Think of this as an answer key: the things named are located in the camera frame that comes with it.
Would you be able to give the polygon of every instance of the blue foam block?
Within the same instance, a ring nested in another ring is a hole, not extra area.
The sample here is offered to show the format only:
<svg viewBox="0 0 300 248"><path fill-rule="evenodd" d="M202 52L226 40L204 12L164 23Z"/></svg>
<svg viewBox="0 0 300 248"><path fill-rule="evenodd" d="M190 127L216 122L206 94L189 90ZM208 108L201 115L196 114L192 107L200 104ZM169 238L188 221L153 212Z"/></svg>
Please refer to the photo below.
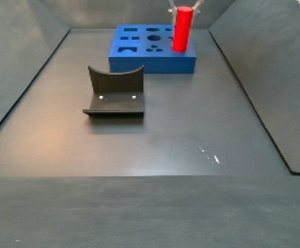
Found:
<svg viewBox="0 0 300 248"><path fill-rule="evenodd" d="M185 52L174 52L172 25L117 25L108 55L112 73L141 66L146 74L192 74L196 54L189 42Z"/></svg>

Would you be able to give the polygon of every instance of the circular hole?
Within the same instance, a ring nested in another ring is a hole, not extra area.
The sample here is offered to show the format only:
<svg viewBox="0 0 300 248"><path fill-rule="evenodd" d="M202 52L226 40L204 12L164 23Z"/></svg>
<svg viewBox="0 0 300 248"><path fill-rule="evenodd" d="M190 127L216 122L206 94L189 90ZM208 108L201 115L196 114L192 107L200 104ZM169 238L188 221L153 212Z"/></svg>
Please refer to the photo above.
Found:
<svg viewBox="0 0 300 248"><path fill-rule="evenodd" d="M150 40L150 41L158 41L161 38L160 38L160 36L157 36L157 35L149 35L148 36L148 40Z"/></svg>
<svg viewBox="0 0 300 248"><path fill-rule="evenodd" d="M149 27L149 28L146 29L146 31L156 32L156 31L158 31L158 28Z"/></svg>

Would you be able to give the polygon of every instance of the gray wall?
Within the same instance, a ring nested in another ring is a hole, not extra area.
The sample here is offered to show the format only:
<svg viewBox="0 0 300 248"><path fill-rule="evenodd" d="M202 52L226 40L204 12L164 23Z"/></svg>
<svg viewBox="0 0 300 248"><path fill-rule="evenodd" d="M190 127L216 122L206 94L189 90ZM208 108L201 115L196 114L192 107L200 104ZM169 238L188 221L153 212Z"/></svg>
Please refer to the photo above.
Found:
<svg viewBox="0 0 300 248"><path fill-rule="evenodd" d="M68 31L36 0L0 0L0 122Z"/></svg>
<svg viewBox="0 0 300 248"><path fill-rule="evenodd" d="M300 172L300 4L236 0L209 30L284 159Z"/></svg>
<svg viewBox="0 0 300 248"><path fill-rule="evenodd" d="M162 24L170 22L168 0L41 0L72 28L114 28L116 24ZM196 0L176 0L192 6ZM208 28L234 0L205 0L194 28Z"/></svg>

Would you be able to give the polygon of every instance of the red peg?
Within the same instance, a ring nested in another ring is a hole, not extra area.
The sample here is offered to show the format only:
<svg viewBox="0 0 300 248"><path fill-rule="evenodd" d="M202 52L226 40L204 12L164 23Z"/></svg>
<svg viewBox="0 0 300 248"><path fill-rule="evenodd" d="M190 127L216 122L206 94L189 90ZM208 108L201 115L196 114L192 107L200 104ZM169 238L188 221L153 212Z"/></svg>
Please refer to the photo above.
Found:
<svg viewBox="0 0 300 248"><path fill-rule="evenodd" d="M173 51L184 52L186 50L192 22L193 8L188 6L177 7L172 45Z"/></svg>

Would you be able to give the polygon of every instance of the black curved bracket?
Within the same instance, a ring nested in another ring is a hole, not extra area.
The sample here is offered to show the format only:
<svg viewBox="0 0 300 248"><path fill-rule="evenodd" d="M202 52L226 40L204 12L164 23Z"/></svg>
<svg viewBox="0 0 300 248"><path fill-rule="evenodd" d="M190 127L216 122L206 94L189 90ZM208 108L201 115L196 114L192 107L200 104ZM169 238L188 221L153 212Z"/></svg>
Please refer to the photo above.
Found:
<svg viewBox="0 0 300 248"><path fill-rule="evenodd" d="M82 112L97 114L142 114L145 112L144 67L126 73L104 73L88 67L93 100Z"/></svg>

